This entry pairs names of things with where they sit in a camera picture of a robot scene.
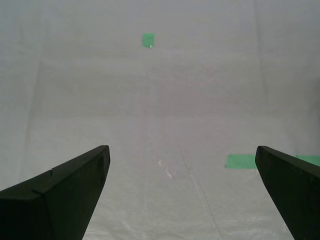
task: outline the white backdrop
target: white backdrop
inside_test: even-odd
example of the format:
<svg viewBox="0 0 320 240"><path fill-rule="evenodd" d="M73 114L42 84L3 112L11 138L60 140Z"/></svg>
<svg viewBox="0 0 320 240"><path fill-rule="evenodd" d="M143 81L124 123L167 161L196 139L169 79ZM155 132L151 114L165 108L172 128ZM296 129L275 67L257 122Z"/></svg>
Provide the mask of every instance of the white backdrop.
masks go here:
<svg viewBox="0 0 320 240"><path fill-rule="evenodd" d="M1 1L0 189L109 145L84 240L292 240L256 170L224 164L320 154L319 16L318 0Z"/></svg>

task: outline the white floor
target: white floor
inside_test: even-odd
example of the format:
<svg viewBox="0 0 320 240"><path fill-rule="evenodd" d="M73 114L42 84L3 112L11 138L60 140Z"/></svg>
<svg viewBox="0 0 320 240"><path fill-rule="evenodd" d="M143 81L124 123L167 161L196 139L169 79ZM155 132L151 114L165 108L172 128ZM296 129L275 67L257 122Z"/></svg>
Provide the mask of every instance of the white floor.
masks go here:
<svg viewBox="0 0 320 240"><path fill-rule="evenodd" d="M259 174L224 164L320 155L319 16L318 0L0 2L0 189L109 145L84 240L292 240Z"/></svg>

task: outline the white tarp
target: white tarp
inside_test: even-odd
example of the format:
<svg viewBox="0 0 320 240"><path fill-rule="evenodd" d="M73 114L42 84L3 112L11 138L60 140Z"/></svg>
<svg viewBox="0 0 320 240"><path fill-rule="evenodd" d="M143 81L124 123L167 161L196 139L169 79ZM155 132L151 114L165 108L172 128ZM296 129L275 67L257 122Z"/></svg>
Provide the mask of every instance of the white tarp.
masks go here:
<svg viewBox="0 0 320 240"><path fill-rule="evenodd" d="M292 240L228 154L320 154L318 0L3 0L0 189L99 145L84 240ZM155 33L155 47L141 46Z"/></svg>

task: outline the black plastic part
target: black plastic part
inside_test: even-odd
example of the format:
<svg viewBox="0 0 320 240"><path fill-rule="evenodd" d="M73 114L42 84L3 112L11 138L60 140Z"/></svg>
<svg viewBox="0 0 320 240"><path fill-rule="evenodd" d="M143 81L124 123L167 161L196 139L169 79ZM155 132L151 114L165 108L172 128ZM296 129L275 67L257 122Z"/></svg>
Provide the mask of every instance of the black plastic part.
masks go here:
<svg viewBox="0 0 320 240"><path fill-rule="evenodd" d="M0 191L0 240L81 240L110 166L108 146Z"/></svg>
<svg viewBox="0 0 320 240"><path fill-rule="evenodd" d="M255 164L295 240L320 240L320 167L259 146Z"/></svg>

